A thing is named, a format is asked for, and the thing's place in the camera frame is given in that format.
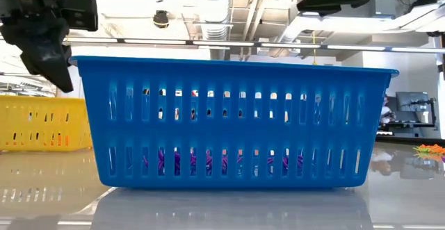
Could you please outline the black rig crossbar with lights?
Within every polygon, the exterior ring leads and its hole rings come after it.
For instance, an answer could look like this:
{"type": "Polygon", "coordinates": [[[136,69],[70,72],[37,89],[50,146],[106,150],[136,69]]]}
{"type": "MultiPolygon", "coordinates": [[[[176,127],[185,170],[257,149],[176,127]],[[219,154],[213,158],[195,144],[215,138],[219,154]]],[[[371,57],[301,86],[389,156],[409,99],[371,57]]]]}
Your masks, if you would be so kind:
{"type": "Polygon", "coordinates": [[[278,49],[315,49],[315,50],[341,50],[341,51],[378,51],[413,54],[445,54],[445,48],[423,47],[393,47],[393,46],[369,46],[349,44],[305,44],[305,43],[281,43],[281,42],[239,42],[239,41],[211,41],[211,40],[161,40],[161,39],[129,39],[129,38],[73,38],[69,37],[64,42],[68,44],[103,44],[103,45],[165,45],[178,47],[249,47],[249,48],[278,48],[278,49]]]}

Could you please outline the purple plastic spider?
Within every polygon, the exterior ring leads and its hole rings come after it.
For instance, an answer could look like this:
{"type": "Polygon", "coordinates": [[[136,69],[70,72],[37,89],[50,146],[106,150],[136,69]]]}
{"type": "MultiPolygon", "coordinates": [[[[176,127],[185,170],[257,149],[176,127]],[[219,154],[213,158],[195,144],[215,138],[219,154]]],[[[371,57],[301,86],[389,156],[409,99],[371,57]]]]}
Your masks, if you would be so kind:
{"type": "MultiPolygon", "coordinates": [[[[303,168],[303,161],[304,161],[304,156],[298,155],[297,168],[303,168]]],[[[274,162],[274,158],[268,157],[267,164],[272,165],[273,162],[274,162]]],[[[286,172],[288,170],[288,168],[289,168],[289,157],[285,156],[282,159],[282,170],[286,172]]]]}
{"type": "Polygon", "coordinates": [[[232,168],[237,172],[241,172],[243,169],[243,160],[243,154],[236,154],[236,157],[234,157],[233,154],[228,154],[225,157],[226,168],[232,168]]]}
{"type": "MultiPolygon", "coordinates": [[[[197,156],[195,154],[195,151],[192,149],[190,154],[190,175],[195,176],[196,175],[196,168],[197,168],[197,156]]],[[[228,169],[228,154],[227,151],[224,149],[222,151],[222,163],[221,163],[221,172],[222,175],[227,175],[227,169],[228,169]]],[[[213,155],[211,150],[206,150],[206,175],[211,176],[213,171],[213,155]]]]}
{"type": "MultiPolygon", "coordinates": [[[[181,174],[181,154],[177,151],[177,149],[175,150],[174,154],[175,154],[174,175],[179,176],[181,174]]],[[[146,168],[149,167],[147,155],[143,155],[143,163],[146,168]]],[[[159,176],[165,175],[165,151],[163,149],[159,149],[158,151],[157,169],[159,176]]]]}

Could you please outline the yellow slotted plastic basket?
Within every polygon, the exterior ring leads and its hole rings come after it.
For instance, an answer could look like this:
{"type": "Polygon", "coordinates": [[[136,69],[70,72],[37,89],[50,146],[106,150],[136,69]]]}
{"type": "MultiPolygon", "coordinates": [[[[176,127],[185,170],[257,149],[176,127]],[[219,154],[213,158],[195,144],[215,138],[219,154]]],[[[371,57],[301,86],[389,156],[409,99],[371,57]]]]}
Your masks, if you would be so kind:
{"type": "Polygon", "coordinates": [[[0,95],[0,151],[77,151],[91,147],[83,99],[0,95]],[[24,146],[4,145],[14,132],[23,133],[24,146]],[[69,147],[50,147],[52,133],[68,135],[69,147]]]}

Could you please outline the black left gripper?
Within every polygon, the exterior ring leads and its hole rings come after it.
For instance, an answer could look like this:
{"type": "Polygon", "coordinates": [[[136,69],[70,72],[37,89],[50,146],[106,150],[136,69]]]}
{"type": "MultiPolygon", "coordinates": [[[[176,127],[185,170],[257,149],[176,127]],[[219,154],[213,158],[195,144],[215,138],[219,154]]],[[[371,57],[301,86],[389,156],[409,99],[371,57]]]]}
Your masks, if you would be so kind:
{"type": "Polygon", "coordinates": [[[68,71],[71,46],[62,45],[68,24],[64,0],[0,0],[0,34],[22,50],[20,58],[32,75],[41,75],[63,92],[73,91],[68,71]]]}

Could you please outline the black ceiling dome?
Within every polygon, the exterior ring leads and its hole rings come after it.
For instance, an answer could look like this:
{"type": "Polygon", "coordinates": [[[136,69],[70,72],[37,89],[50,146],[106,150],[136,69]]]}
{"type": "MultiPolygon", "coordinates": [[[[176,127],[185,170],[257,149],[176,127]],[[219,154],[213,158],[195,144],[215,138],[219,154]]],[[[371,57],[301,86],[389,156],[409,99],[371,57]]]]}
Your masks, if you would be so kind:
{"type": "Polygon", "coordinates": [[[170,25],[168,12],[166,10],[157,10],[153,16],[153,24],[157,28],[167,28],[170,25]]]}

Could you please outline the black computer monitor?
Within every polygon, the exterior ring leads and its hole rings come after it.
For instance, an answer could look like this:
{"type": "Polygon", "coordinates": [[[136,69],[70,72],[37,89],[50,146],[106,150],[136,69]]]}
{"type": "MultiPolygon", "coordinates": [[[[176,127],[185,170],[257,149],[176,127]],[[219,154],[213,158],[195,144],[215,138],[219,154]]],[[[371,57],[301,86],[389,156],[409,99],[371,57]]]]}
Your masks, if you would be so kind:
{"type": "Polygon", "coordinates": [[[403,112],[424,112],[430,110],[427,92],[397,92],[397,110],[403,112]]]}

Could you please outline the person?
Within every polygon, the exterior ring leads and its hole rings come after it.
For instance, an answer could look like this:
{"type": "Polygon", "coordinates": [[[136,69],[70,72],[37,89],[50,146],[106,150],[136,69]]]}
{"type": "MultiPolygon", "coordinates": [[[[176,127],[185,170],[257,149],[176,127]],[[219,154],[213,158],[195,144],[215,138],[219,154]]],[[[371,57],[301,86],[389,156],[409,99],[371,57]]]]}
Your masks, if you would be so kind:
{"type": "Polygon", "coordinates": [[[395,113],[387,105],[388,101],[389,101],[388,96],[385,95],[383,105],[382,105],[382,110],[380,113],[380,125],[385,125],[390,122],[394,122],[396,119],[395,113]]]}

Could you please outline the blue slotted plastic basket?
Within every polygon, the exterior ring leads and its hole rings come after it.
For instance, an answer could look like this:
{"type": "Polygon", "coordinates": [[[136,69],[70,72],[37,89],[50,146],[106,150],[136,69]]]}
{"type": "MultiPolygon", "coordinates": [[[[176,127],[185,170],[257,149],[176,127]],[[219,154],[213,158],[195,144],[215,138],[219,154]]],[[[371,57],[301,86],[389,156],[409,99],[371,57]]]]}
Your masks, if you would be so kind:
{"type": "Polygon", "coordinates": [[[366,179],[394,69],[76,58],[100,181],[128,188],[331,188],[366,179]],[[165,175],[158,175],[158,151],[165,175]],[[181,174],[174,175],[175,150],[181,174]],[[190,154],[197,156],[190,175],[190,154]],[[206,150],[213,171],[206,175],[206,150]],[[243,154],[222,175],[222,152],[243,154]],[[149,167],[143,163],[147,155],[149,167]],[[304,156],[297,168],[298,155],[304,156]],[[289,168],[282,170],[282,159],[289,168]],[[272,165],[267,164],[273,157],[272,165]]]}

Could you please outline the silver ribbed ceiling duct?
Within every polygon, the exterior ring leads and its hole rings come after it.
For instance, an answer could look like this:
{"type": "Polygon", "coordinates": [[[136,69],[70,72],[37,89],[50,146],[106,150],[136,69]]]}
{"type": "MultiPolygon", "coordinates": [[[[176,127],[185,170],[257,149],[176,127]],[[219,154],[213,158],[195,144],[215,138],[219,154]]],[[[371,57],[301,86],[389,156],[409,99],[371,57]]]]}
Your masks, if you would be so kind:
{"type": "Polygon", "coordinates": [[[230,0],[198,0],[198,7],[203,40],[226,41],[230,0]]]}

